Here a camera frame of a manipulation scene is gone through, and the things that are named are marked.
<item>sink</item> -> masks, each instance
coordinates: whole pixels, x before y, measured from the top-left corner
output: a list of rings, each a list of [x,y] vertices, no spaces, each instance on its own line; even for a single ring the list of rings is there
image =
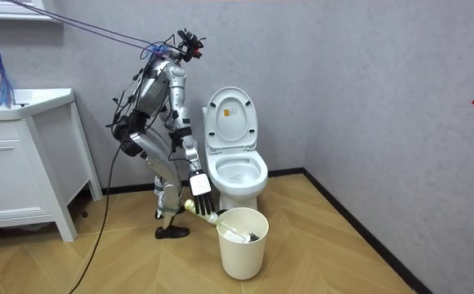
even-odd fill
[[[72,89],[18,89],[14,94],[16,103],[11,108],[0,106],[0,120],[29,118],[75,100]]]

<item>bathroom vanity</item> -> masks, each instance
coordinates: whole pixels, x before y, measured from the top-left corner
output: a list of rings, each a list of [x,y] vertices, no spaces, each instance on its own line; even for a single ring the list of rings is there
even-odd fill
[[[101,199],[73,91],[16,90],[0,107],[0,227],[55,221],[73,241],[67,205],[86,185]]]

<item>brush handle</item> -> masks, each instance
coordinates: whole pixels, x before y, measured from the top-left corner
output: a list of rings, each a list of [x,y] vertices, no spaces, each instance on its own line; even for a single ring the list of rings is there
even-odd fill
[[[222,221],[220,221],[220,224],[219,224],[219,225],[222,225],[223,227],[227,228],[227,229],[230,230],[233,234],[238,235],[238,236],[241,237],[244,241],[248,241],[248,239],[246,238],[246,236],[244,236],[243,234],[239,233],[239,232],[237,231],[237,229],[230,227],[229,225],[225,224],[225,223],[222,222]]]
[[[245,235],[239,233],[239,231],[237,231],[237,229],[235,228],[232,228],[230,227],[229,225],[225,224],[224,222],[221,221],[221,219],[219,219],[219,216],[215,213],[215,212],[212,212],[211,214],[209,215],[206,215],[206,216],[201,216],[201,215],[198,215],[195,213],[195,203],[188,199],[185,201],[185,208],[191,212],[193,212],[196,216],[198,217],[201,217],[201,218],[204,218],[207,222],[209,222],[210,224],[214,224],[214,225],[222,225],[223,227],[225,227],[226,229],[228,229],[229,231],[231,231],[233,234],[236,234],[238,235],[239,237],[241,237],[244,241],[248,240],[246,238]]]

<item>label on toilet lid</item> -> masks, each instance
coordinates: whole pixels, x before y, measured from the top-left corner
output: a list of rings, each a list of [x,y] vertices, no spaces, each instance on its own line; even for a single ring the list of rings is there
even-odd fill
[[[224,109],[224,116],[237,115],[237,109]]]

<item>wooden floor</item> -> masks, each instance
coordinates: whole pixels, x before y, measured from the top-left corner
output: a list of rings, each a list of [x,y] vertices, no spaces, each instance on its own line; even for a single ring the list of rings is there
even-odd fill
[[[185,212],[176,224],[189,226],[190,236],[158,241],[153,193],[113,196],[99,249],[76,293],[413,292],[304,176],[270,178],[259,199],[270,222],[264,264],[258,276],[240,282],[224,272],[210,224]],[[74,200],[79,236],[73,243],[63,243],[53,226],[35,234],[0,230],[0,294],[67,293],[104,208],[105,200]]]

